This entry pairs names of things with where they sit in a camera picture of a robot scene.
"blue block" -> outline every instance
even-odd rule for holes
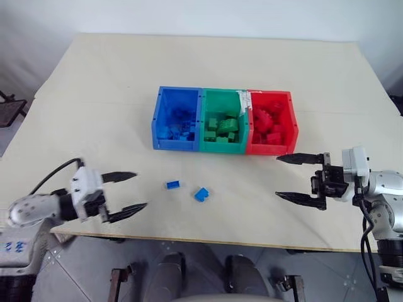
[[[177,187],[180,187],[181,185],[179,184],[179,181],[170,181],[166,183],[166,188],[168,190],[171,189],[176,189]]]
[[[159,88],[151,123],[154,149],[199,150],[202,91],[202,88],[190,87]],[[191,127],[195,135],[183,140],[181,132],[190,132]]]
[[[208,198],[208,191],[203,187],[195,194],[195,199],[202,203],[205,198]]]

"tabletop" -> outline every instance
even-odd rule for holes
[[[59,164],[82,157],[101,173],[138,173],[105,186],[112,211],[149,205],[118,223],[94,217],[55,232],[359,251],[357,207],[328,199],[327,210],[319,211],[275,196],[309,193],[314,166],[153,150],[159,86],[290,91],[296,152],[330,152],[341,165],[342,149],[363,145],[373,170],[402,172],[401,117],[355,43],[80,34],[0,160],[2,225],[14,200]],[[60,172],[40,192],[69,187],[73,173],[73,167]],[[181,187],[168,191],[164,184],[174,180]],[[193,198],[200,187],[210,191],[204,203]]]

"floor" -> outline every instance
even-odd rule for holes
[[[250,258],[263,275],[271,297],[294,301],[271,285],[278,272],[298,274],[304,279],[310,302],[375,301],[361,257],[355,253],[309,252],[290,254],[283,249],[243,247],[157,240],[126,240],[75,237],[59,244],[54,238],[34,287],[33,301],[107,301],[110,273],[131,263],[145,268],[122,283],[119,301],[141,301],[142,289],[159,261],[171,252],[186,257],[188,283],[183,296],[223,293],[219,274],[228,255]]]

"green lego brick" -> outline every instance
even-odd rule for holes
[[[235,133],[234,133],[234,132],[228,133],[228,141],[229,141],[230,143],[233,143],[234,140],[235,140]]]
[[[204,133],[204,141],[206,142],[215,142],[217,135],[214,131],[206,131]]]
[[[238,118],[238,114],[235,111],[228,111],[226,114],[227,118]]]
[[[216,142],[217,143],[227,143],[228,138],[227,137],[217,137]]]
[[[222,134],[234,131],[238,131],[238,120],[230,118],[220,122],[217,133]]]
[[[209,131],[217,131],[217,128],[219,127],[219,122],[217,121],[216,118],[209,118],[208,119],[208,130]]]

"plastic bin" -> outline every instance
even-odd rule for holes
[[[251,93],[252,109],[248,111],[250,129],[246,153],[293,153],[297,143],[298,126],[291,94],[286,91],[248,91]]]
[[[203,89],[200,116],[201,152],[245,153],[249,119],[246,109],[241,108],[238,92],[237,90],[230,89]],[[236,119],[238,130],[229,132],[233,133],[233,135],[221,133],[220,130],[217,130],[216,134],[219,142],[207,141],[211,137],[211,131],[208,128],[210,119],[216,119],[219,125],[222,121]]]
[[[201,99],[201,88],[159,88],[151,124],[154,149],[198,151]]]

